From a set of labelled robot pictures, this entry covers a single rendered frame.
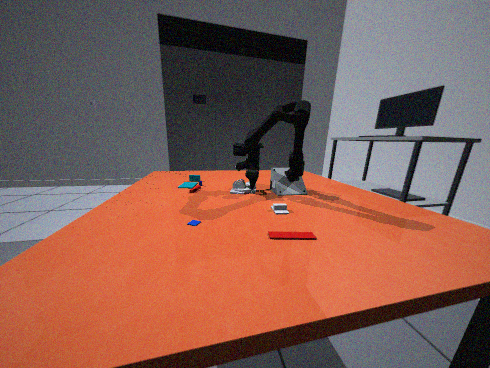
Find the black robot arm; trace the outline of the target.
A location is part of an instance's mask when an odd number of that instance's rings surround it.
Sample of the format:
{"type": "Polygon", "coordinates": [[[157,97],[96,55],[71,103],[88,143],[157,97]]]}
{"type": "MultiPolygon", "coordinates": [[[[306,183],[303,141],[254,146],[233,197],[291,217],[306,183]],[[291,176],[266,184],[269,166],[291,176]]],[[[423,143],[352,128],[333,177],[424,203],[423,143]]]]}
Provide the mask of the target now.
{"type": "Polygon", "coordinates": [[[284,121],[293,123],[295,128],[294,152],[290,152],[289,165],[290,169],[285,171],[288,180],[300,180],[299,177],[304,173],[303,160],[303,140],[305,128],[310,118],[311,104],[306,100],[291,102],[285,105],[278,105],[267,116],[267,118],[255,129],[251,130],[245,139],[244,144],[234,143],[234,156],[259,157],[260,148],[264,146],[259,143],[260,139],[278,122],[284,121]],[[289,112],[294,111],[293,114],[289,112]],[[258,144],[259,143],[259,144],[258,144]]]}

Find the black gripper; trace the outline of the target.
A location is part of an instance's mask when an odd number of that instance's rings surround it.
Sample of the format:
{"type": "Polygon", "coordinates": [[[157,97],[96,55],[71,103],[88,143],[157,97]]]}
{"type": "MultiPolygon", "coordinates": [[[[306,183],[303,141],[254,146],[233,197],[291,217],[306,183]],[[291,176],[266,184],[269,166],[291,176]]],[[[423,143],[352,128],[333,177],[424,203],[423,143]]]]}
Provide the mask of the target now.
{"type": "Polygon", "coordinates": [[[249,179],[250,188],[253,189],[259,177],[259,157],[248,157],[248,169],[245,172],[249,179]]]}

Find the teal flat plate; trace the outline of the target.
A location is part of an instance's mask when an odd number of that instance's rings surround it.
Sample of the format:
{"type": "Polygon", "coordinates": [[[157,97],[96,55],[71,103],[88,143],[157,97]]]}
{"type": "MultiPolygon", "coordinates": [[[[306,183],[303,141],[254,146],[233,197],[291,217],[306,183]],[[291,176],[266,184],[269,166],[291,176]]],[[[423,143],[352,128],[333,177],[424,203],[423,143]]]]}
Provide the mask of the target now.
{"type": "Polygon", "coordinates": [[[184,182],[178,188],[193,188],[198,182],[184,182]]]}

